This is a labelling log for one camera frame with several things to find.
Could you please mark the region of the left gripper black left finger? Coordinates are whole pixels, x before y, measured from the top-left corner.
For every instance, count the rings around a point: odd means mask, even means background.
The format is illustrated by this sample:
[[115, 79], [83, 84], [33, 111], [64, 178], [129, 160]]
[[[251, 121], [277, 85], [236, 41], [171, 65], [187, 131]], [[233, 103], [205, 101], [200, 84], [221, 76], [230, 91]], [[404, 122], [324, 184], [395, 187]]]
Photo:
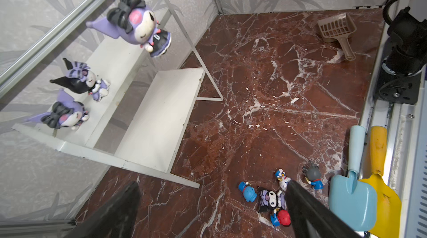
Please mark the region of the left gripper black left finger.
[[66, 236], [68, 238], [130, 238], [141, 200], [137, 182], [132, 182]]

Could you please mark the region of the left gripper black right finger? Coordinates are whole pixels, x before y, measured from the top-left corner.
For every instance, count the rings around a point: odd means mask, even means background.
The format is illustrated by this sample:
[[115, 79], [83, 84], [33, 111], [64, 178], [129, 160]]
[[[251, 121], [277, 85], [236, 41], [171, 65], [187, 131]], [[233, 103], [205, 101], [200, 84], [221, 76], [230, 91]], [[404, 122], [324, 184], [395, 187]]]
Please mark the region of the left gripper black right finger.
[[285, 200], [297, 238], [360, 236], [294, 180], [288, 183]]

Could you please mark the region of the purple pale figurine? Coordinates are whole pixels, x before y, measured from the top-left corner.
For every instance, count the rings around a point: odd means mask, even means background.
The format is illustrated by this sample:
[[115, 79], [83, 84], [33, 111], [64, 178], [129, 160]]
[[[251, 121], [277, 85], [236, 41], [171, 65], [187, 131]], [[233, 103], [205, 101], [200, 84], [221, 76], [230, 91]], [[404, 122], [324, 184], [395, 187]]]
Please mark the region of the purple pale figurine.
[[144, 0], [119, 0], [117, 7], [97, 21], [86, 22], [86, 27], [113, 39], [139, 45], [152, 58], [166, 53], [171, 44], [171, 33], [158, 28], [160, 22]]

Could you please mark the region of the grey blue small figurine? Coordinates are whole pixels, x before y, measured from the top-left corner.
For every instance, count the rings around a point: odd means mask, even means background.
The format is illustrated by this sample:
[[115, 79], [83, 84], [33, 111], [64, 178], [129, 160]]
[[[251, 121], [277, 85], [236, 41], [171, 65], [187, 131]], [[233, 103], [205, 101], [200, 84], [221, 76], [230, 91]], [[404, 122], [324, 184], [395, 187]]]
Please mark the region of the grey blue small figurine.
[[303, 168], [303, 174], [305, 176], [306, 181], [314, 190], [322, 190], [324, 188], [324, 184], [321, 180], [321, 172], [319, 170], [319, 166], [309, 161]]

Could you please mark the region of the black white red figurine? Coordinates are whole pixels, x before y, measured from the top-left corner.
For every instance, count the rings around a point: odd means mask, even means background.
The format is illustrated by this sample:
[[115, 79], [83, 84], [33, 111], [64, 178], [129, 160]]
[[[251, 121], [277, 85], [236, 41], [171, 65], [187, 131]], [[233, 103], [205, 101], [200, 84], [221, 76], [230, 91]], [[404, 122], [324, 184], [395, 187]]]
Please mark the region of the black white red figurine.
[[285, 201], [285, 193], [282, 190], [279, 190], [278, 192], [265, 188], [258, 188], [258, 190], [260, 197], [259, 213], [288, 209]]

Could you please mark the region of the pink white small figurine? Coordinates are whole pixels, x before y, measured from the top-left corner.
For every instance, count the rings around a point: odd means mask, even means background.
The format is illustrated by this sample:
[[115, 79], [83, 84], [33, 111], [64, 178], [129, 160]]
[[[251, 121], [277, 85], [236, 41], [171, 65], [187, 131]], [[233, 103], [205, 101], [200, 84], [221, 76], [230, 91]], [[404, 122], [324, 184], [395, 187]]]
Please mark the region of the pink white small figurine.
[[278, 171], [275, 173], [275, 176], [279, 182], [280, 189], [282, 191], [286, 191], [291, 178], [286, 175], [283, 169], [278, 169]]

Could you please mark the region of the black-headed purple figurine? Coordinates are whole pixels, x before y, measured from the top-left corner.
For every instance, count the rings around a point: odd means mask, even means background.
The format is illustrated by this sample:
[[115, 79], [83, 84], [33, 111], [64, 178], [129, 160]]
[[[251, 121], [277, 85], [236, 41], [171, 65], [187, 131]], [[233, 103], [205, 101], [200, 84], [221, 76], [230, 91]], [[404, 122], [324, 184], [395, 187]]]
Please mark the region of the black-headed purple figurine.
[[65, 87], [73, 93], [87, 93], [97, 102], [109, 95], [111, 84], [99, 78], [86, 63], [69, 61], [67, 58], [63, 58], [63, 61], [67, 68], [66, 75], [50, 80], [51, 83]]

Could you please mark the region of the black eared purple figurine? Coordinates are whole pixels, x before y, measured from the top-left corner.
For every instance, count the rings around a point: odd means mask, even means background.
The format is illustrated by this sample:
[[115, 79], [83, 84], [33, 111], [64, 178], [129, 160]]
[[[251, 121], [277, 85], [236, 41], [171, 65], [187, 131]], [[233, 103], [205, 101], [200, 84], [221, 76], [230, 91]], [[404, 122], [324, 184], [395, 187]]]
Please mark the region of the black eared purple figurine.
[[54, 130], [62, 127], [76, 130], [89, 118], [89, 112], [83, 103], [75, 101], [64, 89], [59, 89], [57, 100], [52, 105], [50, 112], [32, 116], [25, 122], [43, 123]]

